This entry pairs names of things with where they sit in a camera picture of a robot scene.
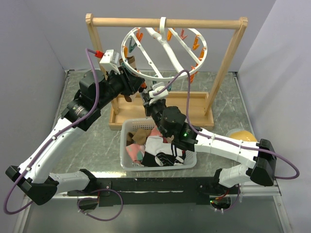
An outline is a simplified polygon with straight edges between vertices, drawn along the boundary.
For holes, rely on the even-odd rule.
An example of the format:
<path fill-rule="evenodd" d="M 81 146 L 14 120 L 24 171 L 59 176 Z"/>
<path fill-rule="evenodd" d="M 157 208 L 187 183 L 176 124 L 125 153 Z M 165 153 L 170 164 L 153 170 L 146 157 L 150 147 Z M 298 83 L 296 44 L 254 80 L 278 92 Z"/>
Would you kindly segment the cream brown ribbed sock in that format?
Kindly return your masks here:
<path fill-rule="evenodd" d="M 137 69 L 136 67 L 136 61 L 135 61 L 135 57 L 134 56 L 130 56 L 130 57 L 127 57 L 127 60 L 128 60 L 128 64 L 133 68 L 133 69 Z M 124 96 L 125 100 L 127 102 L 133 102 L 135 100 L 137 96 L 137 92 L 133 95 L 130 95 L 130 96 Z"/>

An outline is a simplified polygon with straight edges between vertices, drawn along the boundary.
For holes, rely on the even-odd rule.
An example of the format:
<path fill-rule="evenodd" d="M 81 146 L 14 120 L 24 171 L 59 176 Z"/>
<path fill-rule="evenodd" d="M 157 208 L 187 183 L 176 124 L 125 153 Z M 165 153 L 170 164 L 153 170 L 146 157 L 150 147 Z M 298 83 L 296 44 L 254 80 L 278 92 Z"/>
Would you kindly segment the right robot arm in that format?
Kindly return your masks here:
<path fill-rule="evenodd" d="M 213 134 L 191 126 L 186 115 L 176 106 L 167 106 L 165 99 L 157 100 L 147 93 L 141 93 L 140 97 L 146 116 L 153 119 L 164 137 L 173 137 L 172 144 L 178 149 L 211 153 L 239 163 L 215 172 L 212 182 L 215 192 L 221 194 L 248 181 L 262 186 L 274 185 L 276 156 L 272 155 L 269 141 L 247 142 Z"/>

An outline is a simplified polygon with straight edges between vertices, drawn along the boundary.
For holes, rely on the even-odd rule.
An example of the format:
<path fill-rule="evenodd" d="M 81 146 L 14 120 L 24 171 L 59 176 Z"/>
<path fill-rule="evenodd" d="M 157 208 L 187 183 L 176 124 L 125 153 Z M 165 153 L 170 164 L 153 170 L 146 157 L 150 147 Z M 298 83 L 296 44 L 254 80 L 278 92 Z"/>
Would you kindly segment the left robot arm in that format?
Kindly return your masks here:
<path fill-rule="evenodd" d="M 37 205 L 48 202 L 55 194 L 80 190 L 91 195 L 96 177 L 86 169 L 74 173 L 54 174 L 53 167 L 64 151 L 101 116 L 101 109 L 118 95 L 130 96 L 145 80 L 127 69 L 88 71 L 79 81 L 74 99 L 61 113 L 54 129 L 40 147 L 19 166 L 10 166 L 6 175 Z"/>

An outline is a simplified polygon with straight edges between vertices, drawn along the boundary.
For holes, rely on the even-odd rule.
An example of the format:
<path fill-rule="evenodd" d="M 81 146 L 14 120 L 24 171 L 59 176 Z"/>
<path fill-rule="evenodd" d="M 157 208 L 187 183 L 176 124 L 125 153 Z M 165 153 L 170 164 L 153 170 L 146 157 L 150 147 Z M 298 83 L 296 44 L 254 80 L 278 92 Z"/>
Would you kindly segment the black white striped sock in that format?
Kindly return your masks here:
<path fill-rule="evenodd" d="M 143 90 L 142 94 L 142 99 L 144 102 L 149 102 L 150 101 L 150 96 L 149 96 L 149 92 L 145 89 Z"/>

